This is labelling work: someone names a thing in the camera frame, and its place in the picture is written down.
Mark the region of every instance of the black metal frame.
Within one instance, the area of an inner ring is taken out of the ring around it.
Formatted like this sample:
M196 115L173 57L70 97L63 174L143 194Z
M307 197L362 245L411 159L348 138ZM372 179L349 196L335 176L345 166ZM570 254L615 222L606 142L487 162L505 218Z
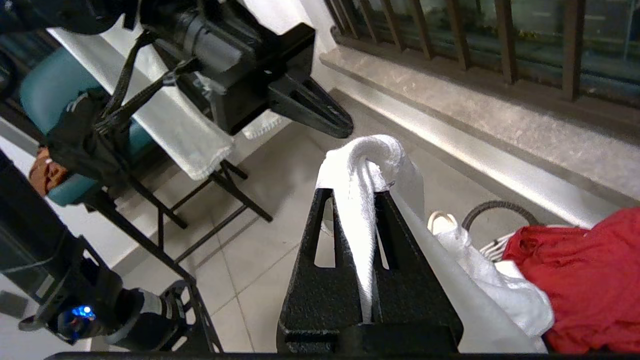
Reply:
M397 28L397 17L390 1L381 3L382 12L387 18L387 26L394 39L391 44L384 43L378 34L378 29L370 25L371 11L363 11L369 33L358 33L357 21L352 9L353 3L350 3L352 1L325 1L337 25L332 29L332 35L340 45L419 70L436 72L462 83L489 89L517 101L556 111L565 117L579 119L580 122L595 126L600 131L615 135L624 141L640 143L640 137L635 135L640 130L640 108L637 106L640 104L639 101L611 97L609 93L598 94L601 98L580 94L582 70L580 58L586 0L566 0L561 90L548 86L544 81L533 82L518 78L519 69L516 66L515 54L516 34L513 29L510 0L494 0L502 58L500 74L482 67L475 67L474 65L477 64L472 63L467 37L461 23L459 0L446 2L457 54L455 60L436 56L419 0L408 0L408 6L413 23L418 30L421 52L404 46L405 41ZM366 0L358 1L363 5L369 4ZM527 69L521 70L521 74L527 72Z
M120 230L122 230L125 234L129 235L135 242L140 244L145 250L149 251L153 256L155 256L158 260L162 261L166 266L169 266L174 272L179 274L185 281L187 281L190 285L195 285L195 278L189 274L185 269L180 266L180 262L186 259L189 255L191 255L195 250L201 247L207 240L209 240L212 236L214 236L218 231L220 231L223 227L229 224L233 219L238 217L244 210L251 209L256 212L261 218L266 220L267 222L271 222L273 217L269 215L266 211L264 211L258 204L256 204L251 198L246 196L235 184L231 173L234 173L241 179L247 179L248 175L244 173L242 170L232 165L227 160L223 160L220 163L220 169L214 171L209 178L202 184L198 185L194 190L188 193L185 197L183 197L180 201L178 201L174 206L168 208L164 205L149 189L144 187L138 180L133 178L133 176L129 177L129 183L131 186L145 199L151 202L158 210L157 219L158 219L158 244L155 244L151 239L149 239L146 235L144 235L138 228L133 226L133 224L128 221L122 214L120 214L116 210L115 203L113 199L104 191L98 190L95 192L89 192L86 196L81 199L81 202L85 203L89 207L97 210L102 216L107 218L111 223L116 225ZM185 250L182 254L177 256L175 259L172 259L165 251L164 251L164 216L170 217L172 221L174 221L179 227L185 229L187 227L187 223L178 217L175 214L175 210L184 205L189 199L195 196L198 192L204 189L211 182L218 184L221 188L223 188L226 192L231 194L237 200L242 202L242 206L235 210L231 215L222 220L220 224L216 225L201 237L195 244L190 246L187 250Z

